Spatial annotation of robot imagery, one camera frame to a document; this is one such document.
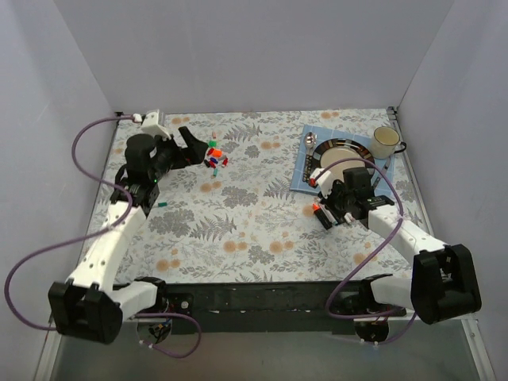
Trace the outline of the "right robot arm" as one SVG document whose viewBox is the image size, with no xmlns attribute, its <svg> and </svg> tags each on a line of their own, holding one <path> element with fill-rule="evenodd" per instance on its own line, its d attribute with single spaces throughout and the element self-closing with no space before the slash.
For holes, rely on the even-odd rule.
<svg viewBox="0 0 508 381">
<path fill-rule="evenodd" d="M 409 278 L 382 274 L 363 279 L 357 298 L 361 311 L 374 316 L 402 307 L 432 325 L 481 309 L 469 249 L 462 244 L 446 244 L 404 219 L 392 199 L 375 195 L 367 168 L 349 168 L 342 179 L 317 168 L 310 184 L 319 188 L 320 203 L 337 223 L 361 222 L 412 268 Z"/>
</svg>

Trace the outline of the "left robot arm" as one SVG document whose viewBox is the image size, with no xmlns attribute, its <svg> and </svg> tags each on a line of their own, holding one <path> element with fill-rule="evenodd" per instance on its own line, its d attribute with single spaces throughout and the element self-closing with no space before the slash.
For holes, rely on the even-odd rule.
<svg viewBox="0 0 508 381">
<path fill-rule="evenodd" d="M 179 133 L 185 147 L 178 146 L 173 135 L 149 134 L 147 129 L 127 140 L 125 163 L 115 176 L 117 189 L 102 225 L 105 233 L 95 239 L 67 280 L 53 283 L 48 291 L 58 333 L 110 344 L 127 319 L 140 312 L 154 318 L 167 312 L 163 281 L 136 280 L 117 289 L 114 280 L 131 241 L 156 204 L 159 181 L 170 170 L 205 159 L 207 143 L 187 127 L 179 128 Z"/>
</svg>

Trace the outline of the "black orange highlighter body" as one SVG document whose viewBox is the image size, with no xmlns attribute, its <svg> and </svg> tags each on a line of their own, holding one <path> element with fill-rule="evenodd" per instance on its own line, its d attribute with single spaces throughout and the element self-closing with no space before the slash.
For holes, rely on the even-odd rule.
<svg viewBox="0 0 508 381">
<path fill-rule="evenodd" d="M 332 228 L 333 226 L 332 222 L 329 220 L 324 210 L 318 204 L 313 204 L 313 212 L 314 216 L 320 221 L 320 223 L 326 230 Z"/>
</svg>

